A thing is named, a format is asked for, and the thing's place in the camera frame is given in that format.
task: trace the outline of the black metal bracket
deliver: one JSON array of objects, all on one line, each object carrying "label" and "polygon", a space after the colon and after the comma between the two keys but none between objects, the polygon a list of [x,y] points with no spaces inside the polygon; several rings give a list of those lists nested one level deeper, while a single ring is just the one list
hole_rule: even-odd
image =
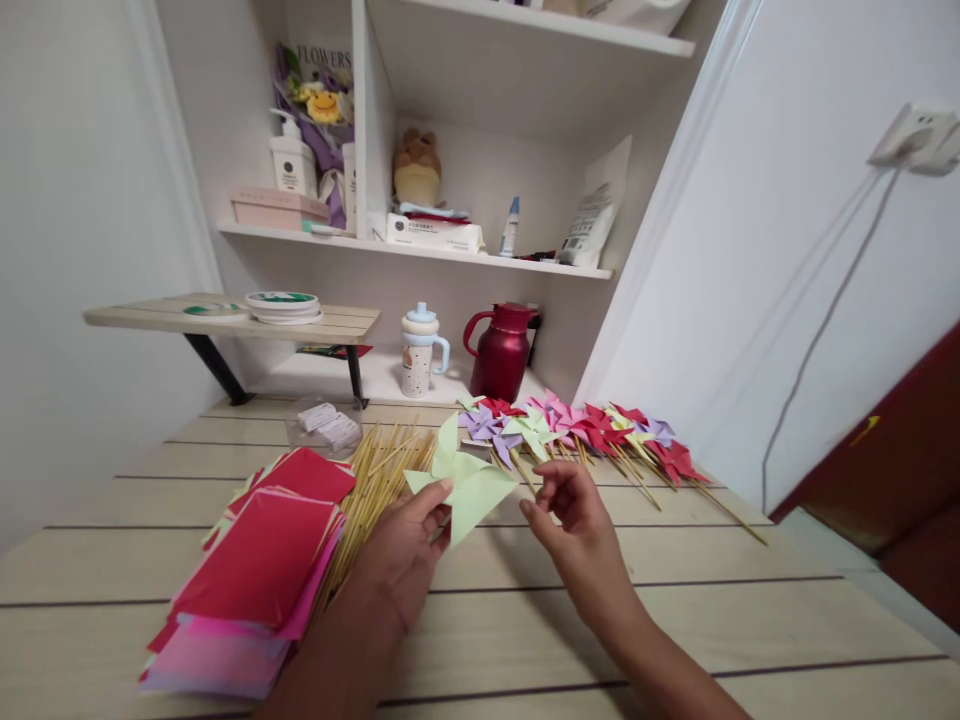
[{"label": "black metal bracket", "polygon": [[[231,405],[244,405],[253,399],[253,393],[248,393],[243,389],[243,385],[234,377],[233,371],[230,370],[230,366],[227,365],[227,361],[223,359],[223,355],[217,350],[217,346],[213,344],[209,335],[184,333],[183,336],[190,343],[190,347],[197,351],[197,355],[203,360],[207,370],[213,373],[217,382],[220,383],[220,387],[230,396]],[[350,368],[350,374],[353,375],[353,367]]]},{"label": "black metal bracket", "polygon": [[356,345],[347,345],[347,366],[350,368],[350,385],[353,388],[353,397],[361,410],[370,402],[363,396],[363,381],[360,379],[360,354]]}]

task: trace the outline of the pink box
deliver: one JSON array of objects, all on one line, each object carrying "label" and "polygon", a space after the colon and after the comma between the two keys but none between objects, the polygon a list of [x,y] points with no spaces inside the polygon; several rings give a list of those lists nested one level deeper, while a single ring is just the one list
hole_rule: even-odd
[{"label": "pink box", "polygon": [[230,201],[241,225],[303,230],[304,220],[323,225],[330,221],[330,210],[322,202],[285,190],[237,187],[230,190]]}]

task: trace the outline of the wooden tabletop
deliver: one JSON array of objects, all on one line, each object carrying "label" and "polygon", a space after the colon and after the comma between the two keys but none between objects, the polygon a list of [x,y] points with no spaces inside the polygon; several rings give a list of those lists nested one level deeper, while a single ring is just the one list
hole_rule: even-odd
[{"label": "wooden tabletop", "polygon": [[322,305],[323,321],[316,325],[268,325],[258,320],[218,323],[183,314],[185,308],[203,303],[238,303],[226,295],[191,293],[176,297],[145,300],[126,305],[112,305],[83,313],[87,325],[125,327],[137,330],[226,335],[230,337],[294,340],[318,345],[360,345],[380,318],[380,311],[370,308]]},{"label": "wooden tabletop", "polygon": [[[287,408],[220,403],[0,560],[2,717],[248,716],[240,700],[138,696],[136,680],[207,528],[286,449]],[[364,422],[439,427],[454,411],[371,404]],[[754,717],[960,717],[960,666],[732,491],[715,492],[769,548],[692,488],[646,477],[661,513],[612,466],[591,470],[654,619]],[[441,561],[383,718],[636,715],[520,515],[528,493]]]}]

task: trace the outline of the packaging box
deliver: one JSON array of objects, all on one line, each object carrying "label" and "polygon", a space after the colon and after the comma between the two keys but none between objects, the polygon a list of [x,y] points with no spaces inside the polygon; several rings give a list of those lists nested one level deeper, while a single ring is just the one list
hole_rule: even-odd
[{"label": "packaging box", "polygon": [[299,193],[267,188],[235,187],[230,190],[233,214],[241,225],[303,230],[303,221],[327,224],[330,210],[319,200]]},{"label": "packaging box", "polygon": [[406,215],[387,215],[387,242],[476,255],[483,247],[479,225],[458,225]]}]

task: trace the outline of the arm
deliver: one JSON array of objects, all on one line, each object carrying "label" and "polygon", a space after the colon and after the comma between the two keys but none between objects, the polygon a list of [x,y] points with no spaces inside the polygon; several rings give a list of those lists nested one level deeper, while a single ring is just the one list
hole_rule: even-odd
[{"label": "arm", "polygon": [[449,514],[441,503],[451,488],[441,480],[384,511],[343,588],[254,720],[373,717],[450,544],[449,530],[432,543],[430,537]]},{"label": "arm", "polygon": [[[749,716],[657,627],[637,596],[617,533],[582,465],[549,462],[536,503],[520,502],[533,534],[550,553],[577,612],[637,694],[669,720]],[[555,525],[549,513],[559,518]]]}]

